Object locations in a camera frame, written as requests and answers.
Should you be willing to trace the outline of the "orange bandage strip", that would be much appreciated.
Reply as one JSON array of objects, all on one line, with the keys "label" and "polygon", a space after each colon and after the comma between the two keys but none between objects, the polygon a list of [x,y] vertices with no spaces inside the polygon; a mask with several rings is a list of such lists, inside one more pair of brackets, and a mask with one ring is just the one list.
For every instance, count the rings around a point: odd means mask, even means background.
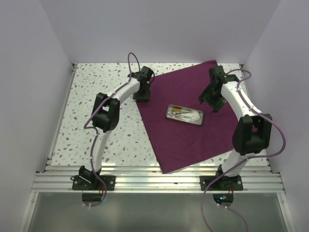
[{"label": "orange bandage strip", "polygon": [[175,112],[182,112],[183,111],[182,107],[172,107],[171,109],[172,109],[172,111],[175,111]]}]

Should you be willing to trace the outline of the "silver hemostat forceps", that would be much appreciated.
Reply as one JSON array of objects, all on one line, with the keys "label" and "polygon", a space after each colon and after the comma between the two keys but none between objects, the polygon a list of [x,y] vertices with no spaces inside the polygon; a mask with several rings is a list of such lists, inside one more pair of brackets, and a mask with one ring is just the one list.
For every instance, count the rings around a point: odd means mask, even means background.
[{"label": "silver hemostat forceps", "polygon": [[175,111],[168,111],[167,115],[170,116],[171,118],[186,118],[186,119],[191,119],[190,116],[188,116],[189,112],[188,111],[182,111],[182,112],[175,112]]}]

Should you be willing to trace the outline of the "purple cloth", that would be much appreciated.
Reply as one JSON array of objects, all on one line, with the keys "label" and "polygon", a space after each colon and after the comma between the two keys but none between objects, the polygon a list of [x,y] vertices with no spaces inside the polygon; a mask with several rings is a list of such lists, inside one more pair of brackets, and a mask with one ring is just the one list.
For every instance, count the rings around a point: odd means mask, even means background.
[{"label": "purple cloth", "polygon": [[[226,103],[219,112],[198,98],[210,83],[209,69],[215,60],[201,64],[154,63],[155,73],[148,102],[138,109],[156,159],[164,174],[211,159],[232,150],[232,135],[238,120]],[[169,105],[203,112],[201,125],[169,119]]]}]

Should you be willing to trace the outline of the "white gauze pad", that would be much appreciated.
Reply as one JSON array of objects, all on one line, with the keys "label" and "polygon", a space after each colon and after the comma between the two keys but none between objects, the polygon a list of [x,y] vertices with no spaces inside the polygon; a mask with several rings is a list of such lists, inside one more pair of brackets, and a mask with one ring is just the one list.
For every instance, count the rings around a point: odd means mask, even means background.
[{"label": "white gauze pad", "polygon": [[200,114],[198,112],[192,112],[190,117],[192,121],[200,120]]}]

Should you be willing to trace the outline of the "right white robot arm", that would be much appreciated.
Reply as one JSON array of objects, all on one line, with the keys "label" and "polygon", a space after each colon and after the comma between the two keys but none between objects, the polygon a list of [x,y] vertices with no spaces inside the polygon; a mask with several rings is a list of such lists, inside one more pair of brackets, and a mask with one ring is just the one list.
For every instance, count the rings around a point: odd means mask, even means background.
[{"label": "right white robot arm", "polygon": [[209,75],[211,82],[199,96],[200,103],[207,102],[215,112],[228,103],[238,120],[232,136],[233,149],[210,182],[224,190],[239,182],[240,172],[247,162],[268,148],[272,117],[255,108],[236,75],[225,73],[222,66],[211,68]]}]

